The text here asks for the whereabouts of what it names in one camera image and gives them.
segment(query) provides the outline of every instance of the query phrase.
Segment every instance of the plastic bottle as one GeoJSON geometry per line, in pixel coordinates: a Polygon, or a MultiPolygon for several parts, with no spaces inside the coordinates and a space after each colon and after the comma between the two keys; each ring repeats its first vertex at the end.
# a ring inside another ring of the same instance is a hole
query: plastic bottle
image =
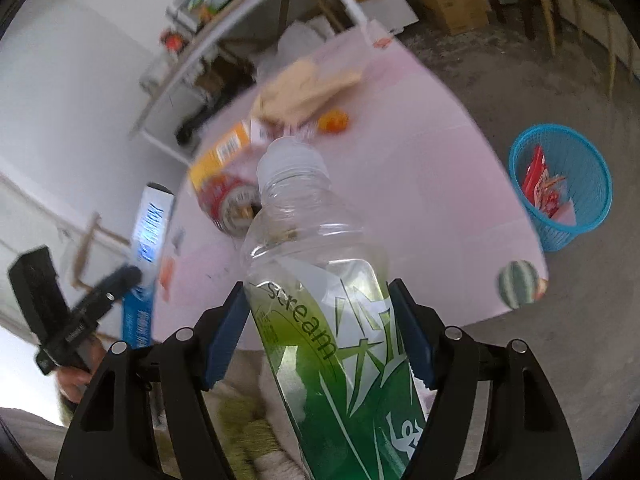
{"type": "Polygon", "coordinates": [[[244,287],[312,478],[399,479],[424,415],[385,251],[365,240],[310,146],[274,141],[257,175],[262,210],[242,245],[244,287]]]}

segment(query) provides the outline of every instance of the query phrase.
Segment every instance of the blue trash can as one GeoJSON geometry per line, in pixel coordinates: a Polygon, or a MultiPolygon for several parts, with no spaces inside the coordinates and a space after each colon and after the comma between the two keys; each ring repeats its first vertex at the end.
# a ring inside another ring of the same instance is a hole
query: blue trash can
{"type": "Polygon", "coordinates": [[[544,251],[558,251],[577,235],[594,230],[611,208],[613,187],[604,158],[584,136],[560,124],[538,124],[518,136],[509,153],[509,176],[544,251]],[[568,195],[574,201],[575,226],[550,220],[531,205],[520,188],[537,144],[545,152],[549,175],[566,177],[568,195]]]}

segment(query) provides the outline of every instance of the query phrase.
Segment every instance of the white bottle cap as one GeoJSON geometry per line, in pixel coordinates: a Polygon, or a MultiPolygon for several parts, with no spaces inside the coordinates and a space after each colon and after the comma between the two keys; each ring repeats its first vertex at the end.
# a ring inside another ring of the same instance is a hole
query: white bottle cap
{"type": "Polygon", "coordinates": [[[299,171],[317,171],[329,177],[324,160],[308,144],[293,137],[274,140],[262,156],[256,171],[260,193],[274,181],[299,171]]]}

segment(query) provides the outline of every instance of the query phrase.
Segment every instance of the concrete floor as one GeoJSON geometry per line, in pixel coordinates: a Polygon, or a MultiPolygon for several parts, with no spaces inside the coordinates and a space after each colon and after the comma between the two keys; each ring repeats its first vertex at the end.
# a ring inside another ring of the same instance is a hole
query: concrete floor
{"type": "MultiPolygon", "coordinates": [[[[608,455],[640,403],[640,84],[618,64],[608,100],[607,54],[564,24],[552,58],[542,19],[528,41],[516,13],[509,27],[455,37],[427,23],[400,39],[462,101],[503,162],[515,137],[537,123],[559,123],[595,143],[612,174],[610,214],[594,232],[547,257],[545,297],[467,327],[478,341],[529,343],[553,386],[587,478],[608,455]]],[[[486,387],[480,388],[486,398],[486,387]]],[[[475,416],[459,474],[473,469],[483,416],[475,416]]]]}

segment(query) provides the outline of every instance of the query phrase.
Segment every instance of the green label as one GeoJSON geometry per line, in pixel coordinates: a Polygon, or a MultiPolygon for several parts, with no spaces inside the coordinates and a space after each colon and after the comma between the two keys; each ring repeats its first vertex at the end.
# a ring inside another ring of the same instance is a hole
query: green label
{"type": "Polygon", "coordinates": [[[281,257],[245,288],[314,479],[400,478],[424,415],[371,266],[281,257]]]}

